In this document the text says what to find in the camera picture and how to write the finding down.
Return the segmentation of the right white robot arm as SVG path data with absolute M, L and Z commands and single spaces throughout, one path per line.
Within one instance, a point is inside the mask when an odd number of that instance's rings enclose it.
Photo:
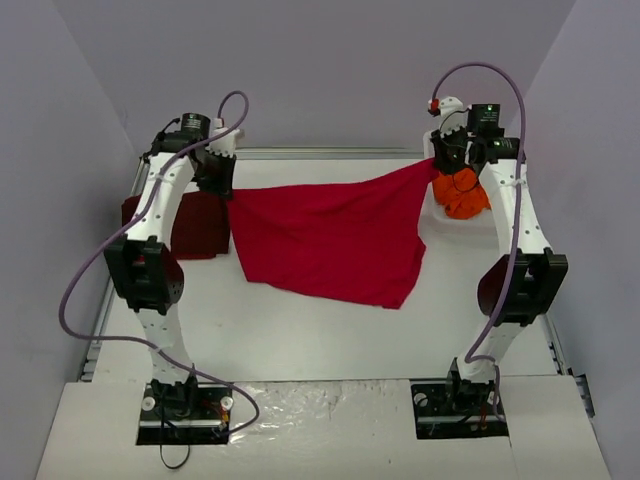
M 522 136 L 508 137 L 497 104 L 465 106 L 455 97 L 430 103 L 437 129 L 426 134 L 443 174 L 471 172 L 490 204 L 499 256 L 480 279 L 477 301 L 486 321 L 452 362 L 443 398 L 457 413 L 497 395 L 499 365 L 515 338 L 549 310 L 568 260 L 545 237 L 530 196 Z

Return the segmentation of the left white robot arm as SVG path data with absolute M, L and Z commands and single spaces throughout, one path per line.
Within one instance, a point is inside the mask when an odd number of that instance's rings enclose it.
M 178 303 L 185 276 L 172 247 L 174 223 L 190 184 L 198 188 L 197 239 L 212 255 L 229 249 L 227 202 L 233 194 L 239 129 L 185 113 L 177 130 L 159 133 L 149 151 L 150 168 L 137 206 L 104 250 L 116 293 L 143 328 L 152 360 L 153 408 L 178 418 L 195 415 L 201 393 L 183 340 Z

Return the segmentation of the bright red t shirt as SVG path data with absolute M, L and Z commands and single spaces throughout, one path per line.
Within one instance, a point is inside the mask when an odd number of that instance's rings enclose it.
M 427 251 L 419 219 L 436 176 L 422 160 L 361 182 L 236 191 L 228 209 L 246 280 L 399 309 Z

